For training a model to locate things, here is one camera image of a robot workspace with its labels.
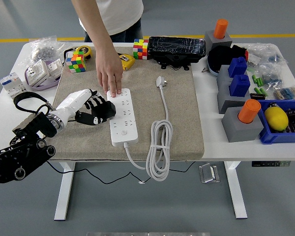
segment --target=rubik's cube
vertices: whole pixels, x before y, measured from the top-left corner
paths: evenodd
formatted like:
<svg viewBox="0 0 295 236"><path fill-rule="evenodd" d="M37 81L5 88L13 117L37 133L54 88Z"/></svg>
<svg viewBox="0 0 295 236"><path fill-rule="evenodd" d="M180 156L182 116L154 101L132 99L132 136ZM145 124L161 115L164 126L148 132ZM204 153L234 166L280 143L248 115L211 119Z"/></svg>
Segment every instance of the rubik's cube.
<svg viewBox="0 0 295 236"><path fill-rule="evenodd" d="M148 39L135 39L133 45L133 57L135 59L148 59Z"/></svg>
<svg viewBox="0 0 295 236"><path fill-rule="evenodd" d="M72 73L86 70L84 52L68 52L66 63Z"/></svg>

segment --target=orange cylinder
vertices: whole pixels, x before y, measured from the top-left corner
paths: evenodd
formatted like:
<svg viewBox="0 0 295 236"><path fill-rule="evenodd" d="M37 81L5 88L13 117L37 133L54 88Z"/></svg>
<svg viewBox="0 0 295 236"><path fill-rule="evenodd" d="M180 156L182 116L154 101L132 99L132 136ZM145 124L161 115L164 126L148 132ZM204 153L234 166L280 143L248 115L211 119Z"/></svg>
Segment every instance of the orange cylinder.
<svg viewBox="0 0 295 236"><path fill-rule="evenodd" d="M215 30L214 30L214 38L223 39L225 37L226 29L228 26L228 21L225 19L219 19L216 22Z"/></svg>
<svg viewBox="0 0 295 236"><path fill-rule="evenodd" d="M245 123L251 123L261 109L261 104L255 99L248 99L238 114L238 119Z"/></svg>

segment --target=beige felt mat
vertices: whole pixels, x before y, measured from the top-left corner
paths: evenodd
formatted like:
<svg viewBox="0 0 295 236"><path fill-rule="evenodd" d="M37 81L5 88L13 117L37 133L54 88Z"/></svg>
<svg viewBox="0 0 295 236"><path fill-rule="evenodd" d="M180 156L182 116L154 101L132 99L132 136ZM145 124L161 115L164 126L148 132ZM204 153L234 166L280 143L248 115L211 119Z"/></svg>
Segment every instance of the beige felt mat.
<svg viewBox="0 0 295 236"><path fill-rule="evenodd" d="M132 54L132 48L129 47L117 47L116 50L119 53ZM107 99L97 82L95 56L86 61L86 68L86 72L71 73L65 66L54 107L70 93L83 89L98 90ZM169 120L173 125L171 160L201 159L204 144L191 67L189 71L183 68L162 70L161 66L151 59L136 60L134 65L123 73L122 87L130 89L139 134L139 142L129 146L133 160L146 160L151 141L151 125L155 120L165 119L160 90L155 85L158 76L165 77L168 82L164 94ZM56 148L53 160L128 160L123 147L112 146L109 121L96 126L69 122L64 131L46 140Z"/></svg>

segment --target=white table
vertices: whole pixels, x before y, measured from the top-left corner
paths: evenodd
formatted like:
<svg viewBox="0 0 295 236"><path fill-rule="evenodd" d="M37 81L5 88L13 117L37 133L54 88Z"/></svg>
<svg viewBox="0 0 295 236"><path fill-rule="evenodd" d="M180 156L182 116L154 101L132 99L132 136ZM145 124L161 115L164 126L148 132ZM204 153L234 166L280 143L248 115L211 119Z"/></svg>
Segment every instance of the white table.
<svg viewBox="0 0 295 236"><path fill-rule="evenodd" d="M81 45L86 45L86 43L72 43L72 46ZM115 44L116 47L132 47L132 45L132 43ZM17 73L24 84L26 84L24 78L25 68L22 68L19 64L30 52L30 44L25 44L11 70L11 72ZM236 167L241 161L295 160L295 143L263 145L258 138L254 141L229 143L221 122L223 115L218 113L216 77L208 72L202 73L205 67L207 68L206 57L198 63L192 64L205 145L205 153L201 160L224 161L236 218L247 218ZM295 86L295 79L287 65L282 67L282 72L284 86ZM51 88L38 93L50 103L53 103L56 90L56 88ZM24 101L23 106L36 110L38 100L28 99L28 101ZM2 89L0 93L0 149L8 146L10 140L14 137L12 129L27 118L28 115L28 113L17 110L12 99ZM61 165L64 167L64 171L74 170L75 161L61 162ZM65 220L66 218L72 179L73 173L63 175L55 220Z"/></svg>

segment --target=gray block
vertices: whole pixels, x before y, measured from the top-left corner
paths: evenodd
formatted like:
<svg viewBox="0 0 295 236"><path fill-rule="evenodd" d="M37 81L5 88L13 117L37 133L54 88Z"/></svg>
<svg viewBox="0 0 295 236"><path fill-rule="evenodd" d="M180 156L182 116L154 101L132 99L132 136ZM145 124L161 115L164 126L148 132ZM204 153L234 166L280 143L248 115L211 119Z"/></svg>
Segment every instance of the gray block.
<svg viewBox="0 0 295 236"><path fill-rule="evenodd" d="M229 143L255 140L263 130L263 125L257 115L250 124L245 124L238 119L242 107L227 109L222 124Z"/></svg>
<svg viewBox="0 0 295 236"><path fill-rule="evenodd" d="M205 42L206 42L206 55L208 55L209 51L217 46L227 46L230 47L233 40L226 32L225 37L223 39L217 39L213 36L214 30L206 31L205 33Z"/></svg>
<svg viewBox="0 0 295 236"><path fill-rule="evenodd" d="M242 107L248 99L250 99L249 91L244 97L236 97L230 95L231 82L221 82L217 93L217 105L219 114L225 114L229 107Z"/></svg>
<svg viewBox="0 0 295 236"><path fill-rule="evenodd" d="M218 73L218 76L216 77L216 82L217 82L217 87L218 90L220 90L220 86L222 83L229 83L233 81L233 78L230 78L229 73L228 73L228 67L230 65L222 65L220 72Z"/></svg>

